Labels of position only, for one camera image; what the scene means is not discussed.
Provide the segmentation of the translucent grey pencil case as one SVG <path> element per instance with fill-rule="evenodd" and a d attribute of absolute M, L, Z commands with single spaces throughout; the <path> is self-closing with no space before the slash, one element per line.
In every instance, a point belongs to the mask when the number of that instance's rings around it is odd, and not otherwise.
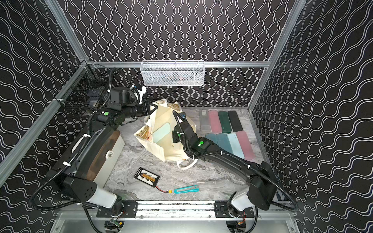
<path fill-rule="evenodd" d="M 202 132 L 210 132 L 211 127 L 209 123 L 208 111 L 203 109 L 199 111 L 200 128 Z"/>

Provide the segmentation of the cream canvas tote bag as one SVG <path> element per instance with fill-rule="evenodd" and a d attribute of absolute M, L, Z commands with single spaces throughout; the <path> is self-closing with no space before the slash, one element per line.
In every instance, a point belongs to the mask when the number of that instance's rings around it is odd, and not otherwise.
<path fill-rule="evenodd" d="M 150 116 L 144 119 L 144 126 L 134 133 L 135 138 L 152 155 L 161 161 L 175 162 L 179 169 L 192 168 L 198 159 L 183 166 L 182 163 L 189 159 L 180 142 L 173 142 L 173 129 L 177 125 L 173 111 L 182 112 L 179 103 L 169 103 L 166 99 L 155 102 L 158 107 Z"/>

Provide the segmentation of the dark green pencil case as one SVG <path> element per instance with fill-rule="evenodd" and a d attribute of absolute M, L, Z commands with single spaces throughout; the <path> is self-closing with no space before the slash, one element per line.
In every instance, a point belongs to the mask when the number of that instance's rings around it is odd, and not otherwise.
<path fill-rule="evenodd" d="M 221 128 L 223 133 L 231 133 L 232 132 L 232 127 L 230 124 L 228 112 L 226 111 L 219 111 L 218 112 L 218 117 L 220 120 Z"/>

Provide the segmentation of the black pencil case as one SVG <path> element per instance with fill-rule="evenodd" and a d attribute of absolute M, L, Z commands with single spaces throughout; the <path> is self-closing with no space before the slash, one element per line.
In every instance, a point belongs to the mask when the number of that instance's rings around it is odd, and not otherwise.
<path fill-rule="evenodd" d="M 243 131 L 243 126 L 236 111 L 228 111 L 228 117 L 233 132 Z"/>

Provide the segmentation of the light blue pencil case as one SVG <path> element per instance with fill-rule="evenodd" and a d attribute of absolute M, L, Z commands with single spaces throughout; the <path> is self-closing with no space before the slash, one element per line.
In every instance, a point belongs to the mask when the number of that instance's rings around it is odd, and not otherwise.
<path fill-rule="evenodd" d="M 234 154 L 235 156 L 241 159 L 244 159 L 244 154 L 243 154 L 237 135 L 230 133 L 230 134 L 227 134 L 227 137 L 232 148 L 232 154 Z"/>

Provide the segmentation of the teal pencil case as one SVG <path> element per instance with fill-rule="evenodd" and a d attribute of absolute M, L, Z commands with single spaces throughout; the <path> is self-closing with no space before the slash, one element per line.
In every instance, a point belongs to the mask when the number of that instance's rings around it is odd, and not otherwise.
<path fill-rule="evenodd" d="M 217 144 L 217 137 L 213 133 L 208 133 L 205 135 L 205 138 L 211 140 L 214 144 Z"/>

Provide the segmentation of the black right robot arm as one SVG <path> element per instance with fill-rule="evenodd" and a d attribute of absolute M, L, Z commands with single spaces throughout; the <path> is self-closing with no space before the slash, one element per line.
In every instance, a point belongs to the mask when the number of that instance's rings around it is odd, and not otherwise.
<path fill-rule="evenodd" d="M 174 127 L 173 141 L 183 145 L 189 158 L 215 163 L 246 182 L 248 187 L 235 191 L 227 202 L 229 215 L 237 216 L 251 207 L 267 211 L 271 205 L 298 211 L 296 200 L 279 185 L 268 163 L 257 164 L 229 153 L 212 140 L 197 136 L 187 121 Z"/>

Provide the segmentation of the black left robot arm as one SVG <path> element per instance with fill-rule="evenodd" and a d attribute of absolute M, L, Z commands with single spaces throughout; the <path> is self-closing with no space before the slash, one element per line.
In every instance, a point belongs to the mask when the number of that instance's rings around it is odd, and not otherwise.
<path fill-rule="evenodd" d="M 111 215 L 120 215 L 123 212 L 122 198 L 103 189 L 124 147 L 117 128 L 126 119 L 135 122 L 157 109 L 156 104 L 144 101 L 133 106 L 116 104 L 93 112 L 69 149 L 47 172 L 46 181 L 34 191 L 29 206 L 38 211 L 51 211 L 82 203 L 84 207 L 93 205 L 108 210 Z M 37 204 L 37 195 L 49 185 L 72 200 L 50 207 Z"/>

